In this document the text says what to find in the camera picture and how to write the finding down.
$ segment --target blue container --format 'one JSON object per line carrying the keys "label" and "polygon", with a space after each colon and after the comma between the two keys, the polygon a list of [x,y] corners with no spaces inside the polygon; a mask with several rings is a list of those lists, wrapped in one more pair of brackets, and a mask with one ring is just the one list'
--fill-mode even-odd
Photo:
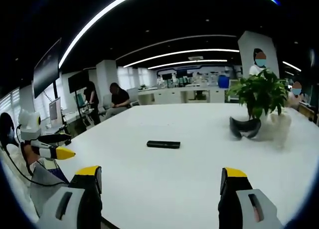
{"label": "blue container", "polygon": [[220,75],[218,77],[218,86],[220,88],[228,89],[229,87],[229,77],[225,75]]}

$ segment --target window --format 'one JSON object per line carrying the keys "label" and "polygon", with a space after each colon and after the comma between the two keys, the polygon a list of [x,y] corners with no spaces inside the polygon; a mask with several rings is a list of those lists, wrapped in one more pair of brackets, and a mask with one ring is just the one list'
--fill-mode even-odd
{"label": "window", "polygon": [[[63,91],[61,77],[56,81],[58,96],[61,98],[61,108],[66,109],[65,96]],[[36,99],[33,97],[34,109],[40,113],[41,119],[44,120],[50,116],[49,104],[55,99],[53,84],[49,85]]]}
{"label": "window", "polygon": [[15,89],[0,100],[0,114],[4,112],[8,113],[11,116],[15,127],[18,126],[20,110],[19,88]]}
{"label": "window", "polygon": [[120,87],[124,90],[131,89],[135,87],[134,76],[133,76],[133,68],[118,68],[118,78]]}
{"label": "window", "polygon": [[140,85],[151,86],[151,73],[146,68],[139,68]]}

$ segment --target green leaves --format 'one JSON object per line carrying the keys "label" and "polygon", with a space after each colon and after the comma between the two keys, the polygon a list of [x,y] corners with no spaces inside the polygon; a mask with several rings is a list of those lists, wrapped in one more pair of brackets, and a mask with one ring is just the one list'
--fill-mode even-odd
{"label": "green leaves", "polygon": [[237,95],[241,105],[247,105],[249,118],[260,118],[263,111],[267,114],[276,108],[280,115],[288,98],[284,81],[267,69],[257,76],[240,79],[239,84],[233,86],[228,93]]}

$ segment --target face mask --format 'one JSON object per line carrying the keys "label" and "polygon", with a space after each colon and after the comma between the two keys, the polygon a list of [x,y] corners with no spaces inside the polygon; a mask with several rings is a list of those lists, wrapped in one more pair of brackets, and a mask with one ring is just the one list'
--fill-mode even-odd
{"label": "face mask", "polygon": [[294,93],[294,95],[298,96],[301,93],[301,89],[292,89],[292,92]]}
{"label": "face mask", "polygon": [[257,66],[264,66],[266,64],[266,59],[256,59]]}

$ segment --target black ceiling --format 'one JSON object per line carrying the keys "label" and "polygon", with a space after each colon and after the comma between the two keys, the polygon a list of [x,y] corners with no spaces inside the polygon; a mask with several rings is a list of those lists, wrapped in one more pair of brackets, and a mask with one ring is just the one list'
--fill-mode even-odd
{"label": "black ceiling", "polygon": [[[5,54],[1,86],[9,89],[30,82],[34,66],[57,39],[62,38],[62,54],[77,32],[112,1],[7,0],[10,4],[2,33]],[[128,0],[100,19],[81,38],[61,70],[70,72],[95,66],[103,59],[117,59],[157,42],[192,35],[236,37],[172,41],[130,54],[117,63],[124,66],[181,50],[238,49],[237,40],[245,30],[272,37],[279,61],[306,69],[309,67],[307,50],[319,42],[315,0],[278,1],[280,5],[269,0]],[[136,67],[186,61],[194,55],[241,64],[239,53],[206,52],[159,58]]]}

